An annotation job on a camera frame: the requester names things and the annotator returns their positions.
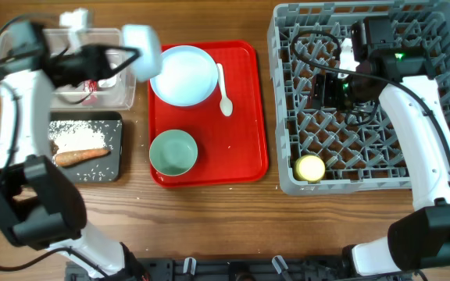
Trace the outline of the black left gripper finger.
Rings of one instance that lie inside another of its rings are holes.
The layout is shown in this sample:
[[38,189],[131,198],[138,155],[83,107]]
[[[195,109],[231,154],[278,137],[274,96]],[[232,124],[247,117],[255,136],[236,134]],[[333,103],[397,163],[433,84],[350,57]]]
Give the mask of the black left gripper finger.
[[102,79],[108,79],[112,76],[116,76],[118,73],[122,72],[129,65],[135,62],[141,54],[139,52],[132,52],[131,56],[121,63],[117,64],[115,67],[111,66],[108,53],[102,53]]
[[116,51],[122,51],[122,52],[131,52],[134,53],[135,55],[139,55],[140,52],[137,48],[132,48],[132,47],[124,47],[124,46],[114,46],[114,45],[106,45],[103,44],[100,46],[100,48],[104,49],[105,51],[110,51],[110,50],[116,50]]

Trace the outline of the white wrapper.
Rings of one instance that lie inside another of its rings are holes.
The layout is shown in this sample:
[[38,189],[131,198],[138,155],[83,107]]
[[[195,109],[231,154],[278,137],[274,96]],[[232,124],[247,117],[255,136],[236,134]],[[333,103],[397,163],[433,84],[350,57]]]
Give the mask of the white wrapper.
[[101,88],[101,89],[111,88],[111,87],[114,87],[116,85],[116,83],[117,83],[117,77],[116,77],[116,75],[114,75],[114,76],[111,76],[110,78],[100,80],[98,82],[98,88]]

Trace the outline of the red snack wrapper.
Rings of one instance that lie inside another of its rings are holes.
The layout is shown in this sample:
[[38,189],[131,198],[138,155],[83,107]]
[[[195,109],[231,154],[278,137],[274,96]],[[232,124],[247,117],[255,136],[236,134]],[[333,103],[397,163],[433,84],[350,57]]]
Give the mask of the red snack wrapper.
[[93,80],[85,81],[83,84],[83,90],[87,95],[83,97],[81,104],[84,106],[95,104],[97,101],[95,92],[98,90],[98,82]]

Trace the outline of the light blue rice bowl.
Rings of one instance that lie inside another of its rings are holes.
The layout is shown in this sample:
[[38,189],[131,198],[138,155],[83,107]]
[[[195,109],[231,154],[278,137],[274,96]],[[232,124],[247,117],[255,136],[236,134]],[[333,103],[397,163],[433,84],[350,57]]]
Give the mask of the light blue rice bowl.
[[163,67],[162,47],[158,34],[149,25],[127,24],[121,29],[125,47],[137,49],[140,56],[130,64],[138,82],[159,75]]

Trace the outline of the white rice pile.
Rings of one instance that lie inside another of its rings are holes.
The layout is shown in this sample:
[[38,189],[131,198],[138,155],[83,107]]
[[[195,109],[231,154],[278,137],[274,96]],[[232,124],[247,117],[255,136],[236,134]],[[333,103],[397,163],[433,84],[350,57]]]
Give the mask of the white rice pile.
[[59,169],[74,183],[107,183],[119,176],[122,152],[121,120],[56,120],[50,122],[49,139],[58,153],[106,148],[110,153],[101,158]]

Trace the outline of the yellow plastic cup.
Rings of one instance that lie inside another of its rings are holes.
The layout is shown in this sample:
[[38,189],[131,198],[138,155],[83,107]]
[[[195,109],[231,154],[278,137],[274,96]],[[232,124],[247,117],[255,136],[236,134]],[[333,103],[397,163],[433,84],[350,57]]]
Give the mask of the yellow plastic cup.
[[295,162],[294,175],[297,180],[316,183],[322,180],[325,172],[323,160],[316,155],[304,155]]

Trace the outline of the brown food scrap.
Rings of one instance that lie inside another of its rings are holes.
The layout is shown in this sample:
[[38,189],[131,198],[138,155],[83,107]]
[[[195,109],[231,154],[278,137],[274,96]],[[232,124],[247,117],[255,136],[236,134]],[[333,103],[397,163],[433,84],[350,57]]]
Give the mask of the brown food scrap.
[[50,149],[52,156],[56,155],[59,150],[58,145],[53,140],[50,141]]

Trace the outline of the orange carrot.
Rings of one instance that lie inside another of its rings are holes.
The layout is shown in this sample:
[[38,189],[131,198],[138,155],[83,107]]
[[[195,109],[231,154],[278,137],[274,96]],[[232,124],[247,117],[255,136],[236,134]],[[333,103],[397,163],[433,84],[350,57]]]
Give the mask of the orange carrot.
[[53,162],[59,167],[69,167],[95,158],[101,158],[110,153],[106,148],[67,151],[54,156]]

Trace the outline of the mint green bowl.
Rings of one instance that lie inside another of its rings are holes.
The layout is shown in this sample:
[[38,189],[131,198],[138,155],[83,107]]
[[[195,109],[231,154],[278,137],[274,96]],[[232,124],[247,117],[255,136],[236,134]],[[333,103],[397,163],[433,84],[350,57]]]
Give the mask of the mint green bowl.
[[152,167],[164,176],[181,176],[189,172],[198,159],[198,145],[183,130],[166,130],[157,135],[149,148]]

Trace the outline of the white plastic spoon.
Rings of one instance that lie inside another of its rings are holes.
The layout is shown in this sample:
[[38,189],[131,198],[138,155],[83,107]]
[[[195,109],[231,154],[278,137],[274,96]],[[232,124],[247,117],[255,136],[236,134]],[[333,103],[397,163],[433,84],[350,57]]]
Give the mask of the white plastic spoon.
[[216,67],[218,69],[218,74],[219,74],[218,84],[219,84],[220,93],[221,93],[220,110],[226,117],[230,117],[233,112],[233,103],[227,96],[227,89],[226,89],[226,84],[225,84],[223,65],[220,63],[217,63]]

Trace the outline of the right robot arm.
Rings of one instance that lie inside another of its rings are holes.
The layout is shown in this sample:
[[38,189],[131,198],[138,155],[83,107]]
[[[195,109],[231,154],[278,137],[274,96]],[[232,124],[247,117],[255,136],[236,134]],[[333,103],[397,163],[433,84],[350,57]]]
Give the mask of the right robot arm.
[[450,265],[450,131],[428,52],[395,43],[391,20],[352,24],[354,69],[323,66],[313,78],[313,108],[352,113],[372,102],[395,130],[412,184],[412,214],[387,235],[350,249],[353,271],[371,276]]

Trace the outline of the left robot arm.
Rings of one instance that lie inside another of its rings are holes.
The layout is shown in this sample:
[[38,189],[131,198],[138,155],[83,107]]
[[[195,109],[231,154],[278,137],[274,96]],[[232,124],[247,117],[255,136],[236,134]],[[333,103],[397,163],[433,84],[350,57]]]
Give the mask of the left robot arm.
[[16,34],[0,59],[0,231],[15,247],[40,259],[62,254],[92,279],[146,280],[148,273],[125,244],[88,222],[79,190],[53,163],[48,140],[55,90],[115,76],[104,44],[53,55],[41,23],[28,15],[10,20]]

